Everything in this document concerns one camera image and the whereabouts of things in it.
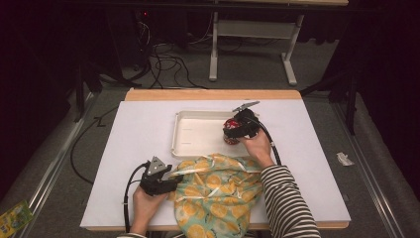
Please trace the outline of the white desk frame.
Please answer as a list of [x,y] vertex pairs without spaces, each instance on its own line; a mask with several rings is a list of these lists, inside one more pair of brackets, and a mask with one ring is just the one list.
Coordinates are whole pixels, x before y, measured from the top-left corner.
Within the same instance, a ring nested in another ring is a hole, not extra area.
[[[280,7],[346,7],[349,0],[229,0],[238,3],[262,3]],[[219,13],[212,14],[212,51],[210,55],[209,80],[216,81],[218,77],[218,39],[220,37],[238,37],[253,39],[288,40],[286,52],[280,54],[288,84],[297,85],[297,80],[291,64],[291,56],[300,34],[305,14],[298,14],[294,21],[280,22],[263,20],[226,20],[219,19]]]

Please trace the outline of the black stand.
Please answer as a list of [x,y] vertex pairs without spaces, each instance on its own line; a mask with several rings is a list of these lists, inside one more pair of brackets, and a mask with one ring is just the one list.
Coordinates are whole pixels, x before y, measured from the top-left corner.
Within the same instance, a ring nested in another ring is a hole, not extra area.
[[87,87],[92,93],[102,91],[99,74],[91,67],[88,62],[80,62],[76,70],[75,80],[75,99],[77,116],[76,122],[79,122],[85,112],[84,88]]
[[345,100],[347,102],[345,124],[348,131],[354,135],[354,121],[356,109],[356,96],[357,96],[358,73],[354,70],[341,71],[333,76],[322,79],[302,90],[301,96],[309,95],[314,91],[323,90],[327,87],[330,88],[328,95],[329,101],[338,103]]

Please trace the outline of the white plastic tray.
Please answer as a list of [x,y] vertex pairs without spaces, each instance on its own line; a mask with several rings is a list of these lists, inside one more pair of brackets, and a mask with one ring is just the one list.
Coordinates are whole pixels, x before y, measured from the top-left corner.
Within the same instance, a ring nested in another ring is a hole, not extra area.
[[172,155],[180,160],[194,160],[210,154],[245,157],[244,145],[224,141],[224,123],[235,115],[231,111],[179,111],[175,114]]

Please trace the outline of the green packet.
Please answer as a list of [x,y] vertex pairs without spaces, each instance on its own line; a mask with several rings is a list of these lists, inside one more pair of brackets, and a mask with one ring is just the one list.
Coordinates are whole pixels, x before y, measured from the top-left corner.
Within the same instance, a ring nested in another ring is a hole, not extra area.
[[26,200],[0,215],[0,238],[10,238],[33,220],[33,212]]

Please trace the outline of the orange slice print fabric bag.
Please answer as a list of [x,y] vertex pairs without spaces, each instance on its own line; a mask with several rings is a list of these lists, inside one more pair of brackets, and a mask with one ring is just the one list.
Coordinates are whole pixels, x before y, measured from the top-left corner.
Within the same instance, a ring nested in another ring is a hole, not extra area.
[[221,154],[181,162],[182,181],[168,199],[186,238],[244,238],[251,209],[263,193],[261,167],[249,158]]

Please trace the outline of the dark computer tower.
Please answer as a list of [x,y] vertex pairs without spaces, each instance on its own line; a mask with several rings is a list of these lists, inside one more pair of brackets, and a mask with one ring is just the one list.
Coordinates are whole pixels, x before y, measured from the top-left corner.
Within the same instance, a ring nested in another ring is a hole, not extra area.
[[120,66],[140,71],[147,64],[143,40],[148,39],[148,31],[139,23],[134,10],[110,9],[107,17]]

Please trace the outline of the person's left hand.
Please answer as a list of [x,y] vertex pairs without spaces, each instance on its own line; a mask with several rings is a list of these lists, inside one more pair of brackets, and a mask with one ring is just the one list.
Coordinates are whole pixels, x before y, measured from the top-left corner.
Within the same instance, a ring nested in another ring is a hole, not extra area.
[[130,232],[136,235],[145,236],[148,231],[149,223],[166,197],[166,193],[150,196],[146,194],[141,187],[138,187],[133,194],[134,218]]

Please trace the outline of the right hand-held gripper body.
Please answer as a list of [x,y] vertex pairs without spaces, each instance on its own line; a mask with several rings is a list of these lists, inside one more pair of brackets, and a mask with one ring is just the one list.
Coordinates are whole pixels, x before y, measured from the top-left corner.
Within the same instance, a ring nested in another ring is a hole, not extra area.
[[240,124],[239,127],[242,127],[247,130],[248,134],[245,137],[253,138],[260,129],[260,121],[256,114],[250,109],[251,106],[259,104],[258,101],[244,103],[243,105],[234,109],[236,114],[242,111],[245,115],[245,118],[238,122]]

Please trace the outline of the metal floor rail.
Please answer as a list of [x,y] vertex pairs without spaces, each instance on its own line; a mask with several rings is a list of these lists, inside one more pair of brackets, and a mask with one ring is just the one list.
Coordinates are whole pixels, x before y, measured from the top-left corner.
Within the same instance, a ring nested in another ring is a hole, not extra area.
[[9,190],[2,206],[11,202],[26,200],[33,213],[33,219],[11,238],[27,238],[46,203],[64,165],[65,157],[81,130],[86,114],[98,98],[98,93],[82,95],[84,109],[74,106],[46,140],[36,150],[13,187]]
[[374,174],[368,164],[367,158],[365,157],[365,154],[363,153],[356,136],[350,132],[350,129],[347,126],[345,112],[337,103],[333,103],[332,108],[352,146],[352,149],[355,153],[355,161],[357,167],[361,171],[361,176],[367,186],[369,195],[389,238],[405,238],[405,235],[402,232],[394,212],[391,209],[388,199],[380,188],[376,178],[374,177]]

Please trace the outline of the crumpled white paper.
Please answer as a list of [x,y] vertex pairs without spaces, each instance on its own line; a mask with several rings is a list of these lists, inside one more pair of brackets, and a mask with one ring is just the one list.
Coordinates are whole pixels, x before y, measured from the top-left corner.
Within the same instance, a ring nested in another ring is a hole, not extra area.
[[337,153],[337,159],[341,163],[341,165],[344,167],[353,166],[355,164],[353,161],[349,159],[349,157],[346,154],[342,152]]

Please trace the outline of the white table mat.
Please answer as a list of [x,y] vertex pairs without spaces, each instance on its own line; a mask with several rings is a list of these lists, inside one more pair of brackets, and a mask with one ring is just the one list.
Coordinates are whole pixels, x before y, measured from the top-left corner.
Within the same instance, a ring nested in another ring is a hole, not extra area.
[[[335,182],[305,104],[300,99],[252,99],[251,106],[273,138],[282,163],[289,167],[300,191],[324,229],[343,229],[351,216]],[[238,100],[123,101],[117,111],[81,227],[121,231],[123,200],[136,168],[153,156],[176,166],[171,152],[175,114],[179,111],[231,111]]]

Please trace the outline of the person's right hand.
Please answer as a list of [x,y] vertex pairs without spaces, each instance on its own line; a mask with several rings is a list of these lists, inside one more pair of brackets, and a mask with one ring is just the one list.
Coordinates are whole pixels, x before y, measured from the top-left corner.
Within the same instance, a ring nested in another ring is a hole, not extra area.
[[269,139],[263,129],[259,129],[253,138],[240,138],[239,141],[245,146],[249,155],[260,165],[262,169],[273,166]]

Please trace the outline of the red can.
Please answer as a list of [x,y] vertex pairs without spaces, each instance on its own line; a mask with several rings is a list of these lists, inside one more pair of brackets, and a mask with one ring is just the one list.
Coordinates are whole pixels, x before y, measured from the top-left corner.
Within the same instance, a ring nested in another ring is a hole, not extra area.
[[[240,124],[234,119],[234,118],[230,118],[228,120],[225,121],[225,123],[223,124],[223,130],[231,130],[231,129],[235,129],[237,127],[239,127]],[[223,136],[224,141],[228,144],[228,145],[237,145],[240,143],[240,141],[236,138],[229,138],[227,135]]]

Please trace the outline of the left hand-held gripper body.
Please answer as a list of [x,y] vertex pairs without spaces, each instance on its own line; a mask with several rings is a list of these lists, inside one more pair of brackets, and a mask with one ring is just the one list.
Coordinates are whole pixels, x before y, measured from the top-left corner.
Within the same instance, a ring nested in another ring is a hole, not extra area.
[[150,196],[159,195],[158,186],[163,182],[163,176],[170,172],[172,165],[166,165],[158,157],[147,162],[147,169],[142,175],[140,187]]

